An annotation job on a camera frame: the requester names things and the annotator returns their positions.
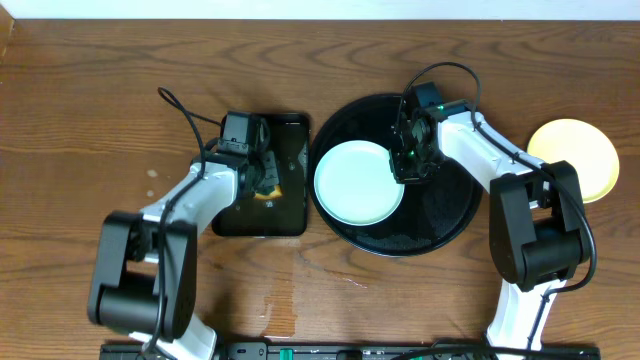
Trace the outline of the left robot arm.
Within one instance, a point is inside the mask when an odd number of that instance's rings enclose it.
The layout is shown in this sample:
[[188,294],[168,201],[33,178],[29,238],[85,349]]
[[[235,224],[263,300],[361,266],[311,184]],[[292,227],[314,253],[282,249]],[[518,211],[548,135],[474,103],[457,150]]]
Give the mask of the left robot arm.
[[87,313],[142,346],[138,359],[211,359],[217,334],[194,313],[197,240],[240,196],[279,181],[275,155],[209,153],[156,203],[102,225]]

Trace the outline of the yellow plate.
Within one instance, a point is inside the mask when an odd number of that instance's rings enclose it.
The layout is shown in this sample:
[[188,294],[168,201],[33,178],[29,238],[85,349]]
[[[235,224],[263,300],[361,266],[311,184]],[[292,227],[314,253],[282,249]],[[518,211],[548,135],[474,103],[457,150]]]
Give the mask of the yellow plate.
[[606,196],[620,172],[617,151],[595,126],[577,119],[557,119],[534,132],[527,152],[547,163],[567,161],[577,172],[584,203]]

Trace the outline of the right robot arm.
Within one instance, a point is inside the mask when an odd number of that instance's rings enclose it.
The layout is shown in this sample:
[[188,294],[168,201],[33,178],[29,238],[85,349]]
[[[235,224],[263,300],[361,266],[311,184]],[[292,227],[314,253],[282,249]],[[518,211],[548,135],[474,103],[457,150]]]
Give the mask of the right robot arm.
[[597,265],[575,168],[522,151],[472,109],[400,111],[393,133],[398,182],[426,179],[450,160],[488,192],[490,252],[503,281],[487,340],[494,347],[541,349],[553,301],[586,286]]

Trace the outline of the stained light blue plate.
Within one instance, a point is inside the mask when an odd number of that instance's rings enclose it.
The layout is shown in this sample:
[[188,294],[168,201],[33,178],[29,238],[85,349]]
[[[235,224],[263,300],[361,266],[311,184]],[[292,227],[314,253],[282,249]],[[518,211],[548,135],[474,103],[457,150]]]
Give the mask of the stained light blue plate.
[[364,140],[343,142],[317,164],[314,192],[334,220],[369,226],[388,218],[400,205],[405,186],[391,170],[389,151]]

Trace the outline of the orange green sponge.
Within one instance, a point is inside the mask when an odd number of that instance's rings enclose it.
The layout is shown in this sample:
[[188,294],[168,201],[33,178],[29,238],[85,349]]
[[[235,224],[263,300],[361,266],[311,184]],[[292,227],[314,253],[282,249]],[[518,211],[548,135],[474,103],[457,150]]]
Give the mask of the orange green sponge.
[[273,200],[283,196],[280,185],[268,186],[255,191],[254,198],[257,200]]

